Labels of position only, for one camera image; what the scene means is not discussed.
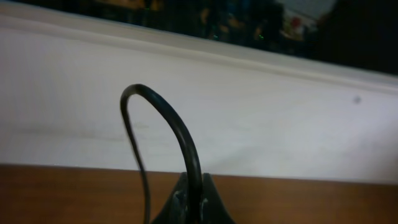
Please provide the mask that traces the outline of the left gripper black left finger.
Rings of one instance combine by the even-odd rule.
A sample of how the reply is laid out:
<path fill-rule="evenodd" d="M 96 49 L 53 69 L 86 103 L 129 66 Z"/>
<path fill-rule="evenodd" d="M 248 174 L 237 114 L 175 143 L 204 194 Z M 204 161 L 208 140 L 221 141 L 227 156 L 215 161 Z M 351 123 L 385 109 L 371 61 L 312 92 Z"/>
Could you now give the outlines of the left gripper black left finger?
<path fill-rule="evenodd" d="M 188 205 L 187 173 L 183 172 L 172 189 L 165 205 L 151 224 L 184 224 L 187 220 Z"/>

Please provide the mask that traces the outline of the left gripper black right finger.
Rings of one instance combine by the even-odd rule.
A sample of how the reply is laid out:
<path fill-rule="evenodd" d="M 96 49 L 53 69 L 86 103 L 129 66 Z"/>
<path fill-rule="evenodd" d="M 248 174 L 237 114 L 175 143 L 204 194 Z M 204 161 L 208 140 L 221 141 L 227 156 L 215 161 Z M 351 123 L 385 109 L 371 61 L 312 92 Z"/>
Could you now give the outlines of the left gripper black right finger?
<path fill-rule="evenodd" d="M 203 195 L 200 210 L 201 224 L 235 224 L 229 215 L 209 173 L 203 174 Z"/>

